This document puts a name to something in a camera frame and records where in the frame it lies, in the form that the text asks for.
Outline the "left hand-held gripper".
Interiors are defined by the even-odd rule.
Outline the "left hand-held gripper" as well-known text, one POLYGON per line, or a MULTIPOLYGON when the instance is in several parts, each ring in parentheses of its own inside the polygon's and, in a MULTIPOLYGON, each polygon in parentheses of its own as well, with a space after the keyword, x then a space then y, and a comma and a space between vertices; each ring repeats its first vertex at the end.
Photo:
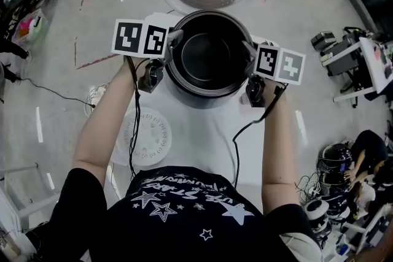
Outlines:
POLYGON ((118 19, 112 40, 112 53, 149 60, 145 74, 138 82, 146 93, 154 91, 163 78, 165 66, 173 60, 173 51, 181 43, 184 31, 168 33, 164 22, 152 18, 146 20, 118 19))

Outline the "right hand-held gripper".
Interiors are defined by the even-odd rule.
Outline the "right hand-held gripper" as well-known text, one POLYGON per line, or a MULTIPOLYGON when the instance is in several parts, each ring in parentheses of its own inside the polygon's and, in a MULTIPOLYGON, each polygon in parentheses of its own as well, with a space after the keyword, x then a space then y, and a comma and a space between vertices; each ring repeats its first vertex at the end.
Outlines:
POLYGON ((248 78, 246 95, 252 107, 264 107, 265 81, 272 80, 288 85, 300 85, 305 69, 306 55, 268 44, 241 43, 248 78))

